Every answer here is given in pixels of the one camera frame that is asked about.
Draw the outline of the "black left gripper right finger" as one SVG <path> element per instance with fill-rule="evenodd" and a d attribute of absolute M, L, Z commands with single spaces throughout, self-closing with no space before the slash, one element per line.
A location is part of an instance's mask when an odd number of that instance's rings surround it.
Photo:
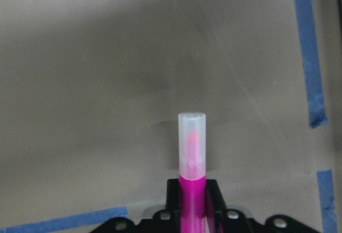
<path fill-rule="evenodd" d="M 224 211 L 224 199 L 217 180 L 206 180 L 205 204 L 206 213 L 220 213 Z"/>

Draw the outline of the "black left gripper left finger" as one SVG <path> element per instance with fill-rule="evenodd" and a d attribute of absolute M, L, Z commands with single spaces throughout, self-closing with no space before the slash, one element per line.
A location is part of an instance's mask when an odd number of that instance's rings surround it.
<path fill-rule="evenodd" d="M 167 209 L 181 213 L 181 188 L 178 178 L 167 180 Z"/>

